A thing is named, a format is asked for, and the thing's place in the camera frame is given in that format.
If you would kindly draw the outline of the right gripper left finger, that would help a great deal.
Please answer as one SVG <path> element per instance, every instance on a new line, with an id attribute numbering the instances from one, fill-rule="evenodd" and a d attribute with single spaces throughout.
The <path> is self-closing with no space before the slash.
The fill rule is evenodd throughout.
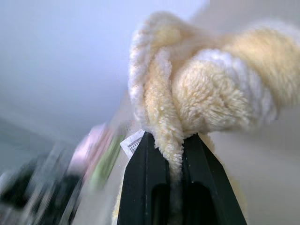
<path id="1" fill-rule="evenodd" d="M 167 225 L 169 164 L 144 133 L 125 169 L 117 225 Z"/>

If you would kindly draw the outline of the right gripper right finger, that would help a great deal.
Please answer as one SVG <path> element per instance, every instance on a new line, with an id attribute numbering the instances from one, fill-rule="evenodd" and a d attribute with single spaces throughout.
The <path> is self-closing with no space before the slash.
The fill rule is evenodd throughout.
<path id="1" fill-rule="evenodd" d="M 199 135 L 183 146 L 182 225 L 247 225 L 223 166 Z"/>

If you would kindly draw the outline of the yellow fluffy towel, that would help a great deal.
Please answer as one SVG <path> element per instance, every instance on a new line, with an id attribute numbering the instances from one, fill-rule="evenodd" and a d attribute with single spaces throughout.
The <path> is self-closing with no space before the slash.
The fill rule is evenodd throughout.
<path id="1" fill-rule="evenodd" d="M 135 119 L 170 165 L 167 225 L 179 225 L 184 139 L 256 130 L 300 105 L 300 28 L 267 20 L 217 36 L 153 13 L 133 34 L 128 92 Z"/>

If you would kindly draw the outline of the folded pink towel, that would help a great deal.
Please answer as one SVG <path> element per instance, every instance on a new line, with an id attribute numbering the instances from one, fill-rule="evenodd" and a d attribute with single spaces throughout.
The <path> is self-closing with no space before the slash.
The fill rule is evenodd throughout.
<path id="1" fill-rule="evenodd" d="M 67 169 L 68 174 L 77 174 L 87 180 L 97 161 L 108 148 L 112 140 L 113 130 L 106 124 L 93 127 L 90 132 L 77 145 Z"/>

